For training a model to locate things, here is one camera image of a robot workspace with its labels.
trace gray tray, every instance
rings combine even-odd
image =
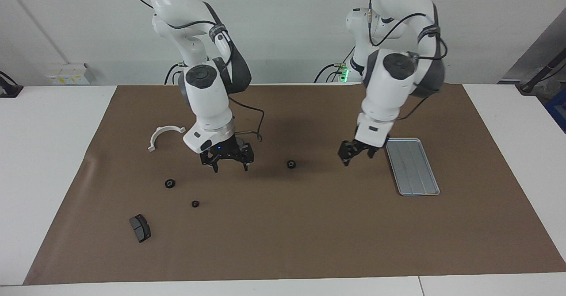
[[[439,195],[422,143],[417,138],[390,138],[386,144],[397,188],[403,196]]]

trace blue object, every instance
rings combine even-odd
[[[547,102],[544,108],[566,133],[566,89]]]

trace black round object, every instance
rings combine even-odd
[[[383,59],[383,66],[391,77],[404,80],[415,72],[415,64],[410,58],[402,54],[389,54]]]
[[[191,68],[185,75],[185,80],[191,86],[205,89],[212,86],[216,79],[217,72],[212,66],[199,65]]]
[[[165,181],[165,187],[167,189],[172,189],[175,187],[175,180],[174,179],[168,179],[167,181]]]

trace black knob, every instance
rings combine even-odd
[[[175,187],[175,180],[174,179],[168,179],[167,181],[165,181],[165,187],[167,189],[172,189]]]

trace white curved object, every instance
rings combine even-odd
[[[150,146],[147,148],[149,150],[149,152],[155,151],[155,141],[156,141],[157,137],[159,137],[159,135],[161,135],[162,133],[164,133],[166,131],[177,131],[178,133],[184,133],[186,131],[186,129],[184,127],[179,128],[179,127],[174,126],[174,125],[168,125],[166,127],[157,127],[157,129],[155,130],[155,132],[153,133],[153,135],[151,136],[151,139],[149,141]]]

